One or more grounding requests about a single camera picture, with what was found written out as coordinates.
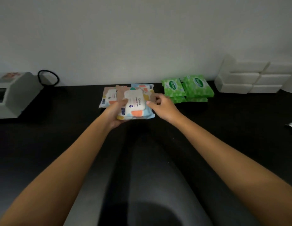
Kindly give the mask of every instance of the printer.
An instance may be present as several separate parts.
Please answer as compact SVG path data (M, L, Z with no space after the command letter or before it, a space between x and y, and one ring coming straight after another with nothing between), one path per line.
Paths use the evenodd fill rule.
M17 118L42 89L38 77L30 72L0 74L0 119Z

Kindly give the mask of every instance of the white box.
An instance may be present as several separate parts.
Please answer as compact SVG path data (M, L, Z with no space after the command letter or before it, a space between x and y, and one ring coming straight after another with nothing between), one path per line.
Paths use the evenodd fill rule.
M232 56L230 54L225 55L221 72L229 71L231 73L243 73L243 72L262 72L268 65L269 61L255 57L245 56Z
M264 73L292 73L292 56L278 56L272 58Z
M283 85L291 74L262 74L255 85Z
M240 93L246 94L248 93L253 85L252 84L225 84L222 79L217 76L214 81L217 90L221 93Z
M223 83L226 84L253 84L260 76L259 73L220 73Z
M281 89L279 86L254 86L250 93L277 93Z

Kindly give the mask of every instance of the right arm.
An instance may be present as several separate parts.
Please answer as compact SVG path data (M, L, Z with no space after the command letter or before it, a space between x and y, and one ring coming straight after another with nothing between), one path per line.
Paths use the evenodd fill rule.
M292 187L251 158L182 115L173 102L156 94L156 114L178 128L232 192L264 225L292 225Z

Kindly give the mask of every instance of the left arm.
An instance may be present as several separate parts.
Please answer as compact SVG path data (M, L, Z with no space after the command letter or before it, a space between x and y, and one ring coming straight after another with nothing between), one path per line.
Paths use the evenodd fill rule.
M116 116L126 103L109 106L41 172L14 200L0 226L63 225L106 136L122 123Z

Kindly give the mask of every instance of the white wall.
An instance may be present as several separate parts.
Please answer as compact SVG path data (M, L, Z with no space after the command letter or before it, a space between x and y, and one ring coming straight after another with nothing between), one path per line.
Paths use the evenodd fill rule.
M0 72L63 85L213 79L226 52L292 54L292 0L0 0Z

